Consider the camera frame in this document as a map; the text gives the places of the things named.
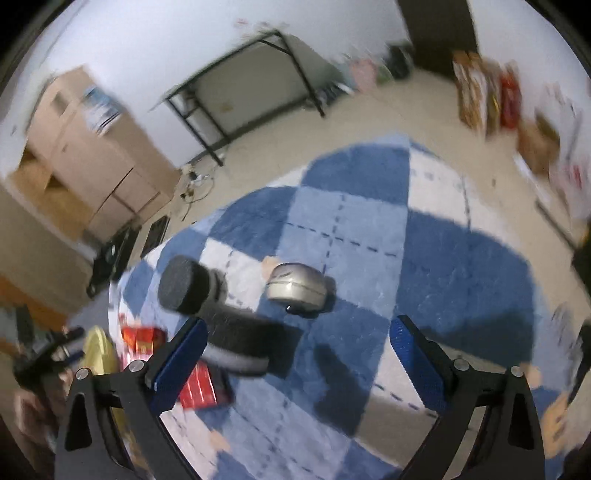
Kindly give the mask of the red orange cigarette pack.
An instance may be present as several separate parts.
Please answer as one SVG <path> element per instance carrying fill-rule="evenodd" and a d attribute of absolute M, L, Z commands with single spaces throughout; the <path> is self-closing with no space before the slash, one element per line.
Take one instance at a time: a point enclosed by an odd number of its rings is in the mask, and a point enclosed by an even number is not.
<path fill-rule="evenodd" d="M 148 361 L 167 341 L 167 332 L 156 327 L 124 326 L 121 335 L 123 347 L 120 359 L 123 368 L 135 360 Z"/>

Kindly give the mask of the red cigarette box front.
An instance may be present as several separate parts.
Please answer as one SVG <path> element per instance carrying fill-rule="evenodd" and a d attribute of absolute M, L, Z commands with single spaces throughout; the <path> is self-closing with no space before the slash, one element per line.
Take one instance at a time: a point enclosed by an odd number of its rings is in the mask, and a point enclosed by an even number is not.
<path fill-rule="evenodd" d="M 228 374 L 202 360 L 197 362 L 178 396 L 184 410 L 211 409 L 232 401 Z"/>

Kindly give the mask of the black foam cylinder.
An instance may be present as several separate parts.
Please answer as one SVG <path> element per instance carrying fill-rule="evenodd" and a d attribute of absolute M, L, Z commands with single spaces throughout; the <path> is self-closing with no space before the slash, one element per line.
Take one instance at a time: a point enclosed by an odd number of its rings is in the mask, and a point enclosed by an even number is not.
<path fill-rule="evenodd" d="M 304 335 L 301 328 L 226 305 L 204 305 L 197 317 L 207 327 L 202 358 L 236 376 L 286 377 Z"/>
<path fill-rule="evenodd" d="M 164 268 L 157 290 L 160 306 L 185 316 L 221 298 L 221 278 L 194 259 L 177 255 Z"/>

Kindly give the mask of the silver round tin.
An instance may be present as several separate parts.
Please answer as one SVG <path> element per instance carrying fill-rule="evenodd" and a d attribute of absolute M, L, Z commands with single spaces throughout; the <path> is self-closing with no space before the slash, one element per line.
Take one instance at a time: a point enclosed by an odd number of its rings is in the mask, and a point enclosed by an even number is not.
<path fill-rule="evenodd" d="M 283 305 L 287 313 L 315 317 L 327 309 L 332 281 L 311 266 L 287 262 L 271 270 L 266 281 L 266 299 Z"/>

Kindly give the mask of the yellow plastic basin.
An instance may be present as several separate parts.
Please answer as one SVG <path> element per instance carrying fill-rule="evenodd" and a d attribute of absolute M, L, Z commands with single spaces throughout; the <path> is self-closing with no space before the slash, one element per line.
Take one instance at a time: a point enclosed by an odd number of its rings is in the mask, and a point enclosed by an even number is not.
<path fill-rule="evenodd" d="M 82 368 L 88 368 L 94 376 L 119 372 L 119 360 L 113 343 L 107 333 L 98 326 L 86 332 Z M 134 445 L 132 435 L 127 428 L 124 412 L 120 408 L 103 408 L 98 411 L 107 452 L 114 462 L 130 468 L 131 450 Z"/>

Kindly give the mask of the black open case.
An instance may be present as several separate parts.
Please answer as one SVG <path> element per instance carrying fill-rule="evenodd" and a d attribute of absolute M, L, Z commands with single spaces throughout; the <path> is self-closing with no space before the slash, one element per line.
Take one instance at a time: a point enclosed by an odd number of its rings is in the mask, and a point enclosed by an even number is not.
<path fill-rule="evenodd" d="M 93 260 L 86 294 L 93 299 L 111 282 L 118 281 L 126 269 L 140 228 L 127 226 L 102 246 Z"/>

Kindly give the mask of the black foam tray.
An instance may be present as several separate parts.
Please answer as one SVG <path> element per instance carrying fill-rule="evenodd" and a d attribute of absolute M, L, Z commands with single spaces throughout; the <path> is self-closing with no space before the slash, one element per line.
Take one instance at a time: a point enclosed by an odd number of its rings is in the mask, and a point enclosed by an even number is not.
<path fill-rule="evenodd" d="M 150 225 L 140 253 L 141 259 L 162 243 L 169 221 L 170 217 L 168 215 L 163 215 Z"/>

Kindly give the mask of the wooden wardrobe cabinet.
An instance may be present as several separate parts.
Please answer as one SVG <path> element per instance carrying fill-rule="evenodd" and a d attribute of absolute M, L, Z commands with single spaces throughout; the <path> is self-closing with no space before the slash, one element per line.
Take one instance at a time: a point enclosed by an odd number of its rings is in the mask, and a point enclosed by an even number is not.
<path fill-rule="evenodd" d="M 105 242 L 165 206 L 180 173 L 125 110 L 106 134 L 90 131 L 82 98 L 91 86 L 81 67 L 49 82 L 8 182 L 66 238 Z"/>

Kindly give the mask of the bag hanging on wardrobe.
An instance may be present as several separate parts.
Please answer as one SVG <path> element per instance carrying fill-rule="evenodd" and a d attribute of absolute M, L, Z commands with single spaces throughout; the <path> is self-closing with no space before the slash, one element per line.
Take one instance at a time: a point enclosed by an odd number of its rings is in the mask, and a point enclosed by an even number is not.
<path fill-rule="evenodd" d="M 97 86 L 85 91 L 82 105 L 88 129 L 98 136 L 106 134 L 123 114 L 121 105 Z"/>

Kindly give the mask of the blue white checkered rug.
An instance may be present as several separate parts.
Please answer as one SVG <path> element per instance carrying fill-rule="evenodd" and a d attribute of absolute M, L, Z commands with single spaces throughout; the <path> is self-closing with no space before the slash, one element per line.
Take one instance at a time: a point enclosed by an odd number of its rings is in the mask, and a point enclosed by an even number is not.
<path fill-rule="evenodd" d="M 563 387 L 550 314 L 515 236 L 468 180 L 405 137 L 322 156 L 178 232 L 112 291 L 111 329 L 178 329 L 157 299 L 177 255 L 221 273 L 230 305 L 304 331 L 286 377 L 236 378 L 231 405 L 163 415 L 205 479 L 399 473 L 436 420 L 391 348 L 399 314 L 476 366 L 540 361 L 539 411 Z M 266 299 L 271 270 L 287 262 L 332 281 L 324 312 L 293 315 Z"/>

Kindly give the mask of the brown cardboard box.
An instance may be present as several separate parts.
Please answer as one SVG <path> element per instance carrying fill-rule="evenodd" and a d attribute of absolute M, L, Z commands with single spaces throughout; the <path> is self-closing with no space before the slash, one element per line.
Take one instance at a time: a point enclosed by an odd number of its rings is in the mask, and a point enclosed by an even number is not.
<path fill-rule="evenodd" d="M 537 114 L 534 120 L 521 120 L 517 152 L 535 176 L 547 177 L 560 153 L 558 132 L 541 114 Z"/>

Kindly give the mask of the black folding table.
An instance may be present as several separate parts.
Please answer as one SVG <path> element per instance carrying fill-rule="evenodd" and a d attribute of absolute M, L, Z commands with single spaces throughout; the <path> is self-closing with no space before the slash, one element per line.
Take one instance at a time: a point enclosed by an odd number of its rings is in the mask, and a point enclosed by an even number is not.
<path fill-rule="evenodd" d="M 211 61 L 159 100 L 211 155 L 294 108 L 327 114 L 328 90 L 342 81 L 337 67 L 303 40 L 278 29 L 259 33 Z"/>

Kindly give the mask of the red fire extinguisher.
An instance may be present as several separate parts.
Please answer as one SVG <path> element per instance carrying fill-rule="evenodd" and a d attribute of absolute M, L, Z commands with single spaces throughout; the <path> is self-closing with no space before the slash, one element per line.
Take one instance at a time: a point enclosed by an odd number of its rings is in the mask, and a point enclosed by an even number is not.
<path fill-rule="evenodd" d="M 516 62 L 508 62 L 501 76 L 501 125 L 508 130 L 518 127 L 521 119 L 522 92 Z"/>

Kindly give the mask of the printed cardboard box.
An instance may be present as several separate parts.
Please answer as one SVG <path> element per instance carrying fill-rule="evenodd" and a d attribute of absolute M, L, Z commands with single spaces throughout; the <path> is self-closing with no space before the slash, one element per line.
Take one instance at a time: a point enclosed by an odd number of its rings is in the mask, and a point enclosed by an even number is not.
<path fill-rule="evenodd" d="M 453 52 L 459 118 L 479 136 L 497 134 L 501 125 L 501 68 L 474 52 Z"/>

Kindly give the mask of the pink shopping bag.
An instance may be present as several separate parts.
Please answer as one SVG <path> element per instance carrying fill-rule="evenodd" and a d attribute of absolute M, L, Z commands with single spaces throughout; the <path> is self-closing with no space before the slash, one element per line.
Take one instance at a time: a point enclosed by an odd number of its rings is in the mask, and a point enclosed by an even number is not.
<path fill-rule="evenodd" d="M 370 58 L 350 60 L 349 73 L 360 93 L 369 93 L 377 86 L 377 67 Z"/>

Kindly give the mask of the dark brown door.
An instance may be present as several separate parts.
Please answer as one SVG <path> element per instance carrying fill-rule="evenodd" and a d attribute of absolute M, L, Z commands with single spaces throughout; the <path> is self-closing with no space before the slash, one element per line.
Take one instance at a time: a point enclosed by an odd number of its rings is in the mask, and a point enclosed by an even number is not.
<path fill-rule="evenodd" d="M 415 65 L 455 80 L 453 53 L 478 52 L 466 0 L 399 0 L 414 49 Z"/>

